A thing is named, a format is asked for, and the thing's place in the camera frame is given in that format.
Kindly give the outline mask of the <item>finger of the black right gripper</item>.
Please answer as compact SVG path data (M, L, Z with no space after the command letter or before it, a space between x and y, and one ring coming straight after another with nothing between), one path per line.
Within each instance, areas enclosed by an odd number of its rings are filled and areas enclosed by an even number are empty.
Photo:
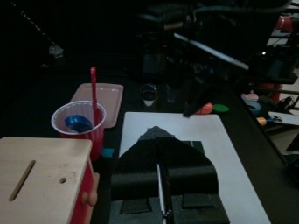
M211 87L194 81L188 88L188 94L183 107L183 116L191 117L202 107L208 103L211 98Z

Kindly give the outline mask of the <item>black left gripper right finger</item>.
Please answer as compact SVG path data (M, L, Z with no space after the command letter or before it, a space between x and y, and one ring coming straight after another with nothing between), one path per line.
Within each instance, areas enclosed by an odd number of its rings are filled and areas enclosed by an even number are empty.
M216 169L204 153L158 129L155 154L166 223L230 224Z

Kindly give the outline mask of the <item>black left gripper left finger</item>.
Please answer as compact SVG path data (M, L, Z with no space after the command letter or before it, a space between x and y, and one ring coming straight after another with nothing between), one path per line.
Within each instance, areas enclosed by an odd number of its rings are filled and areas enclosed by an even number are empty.
M108 224L163 224L152 127L120 156L111 177Z

